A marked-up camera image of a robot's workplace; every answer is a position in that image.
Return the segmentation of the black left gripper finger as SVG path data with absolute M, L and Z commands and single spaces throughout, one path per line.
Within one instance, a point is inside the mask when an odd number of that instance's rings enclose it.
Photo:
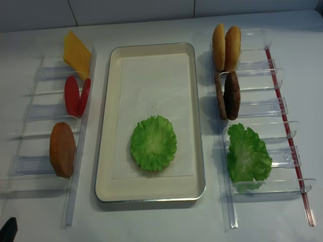
M 18 231 L 16 217 L 7 220 L 0 231 L 1 242 L 13 242 Z

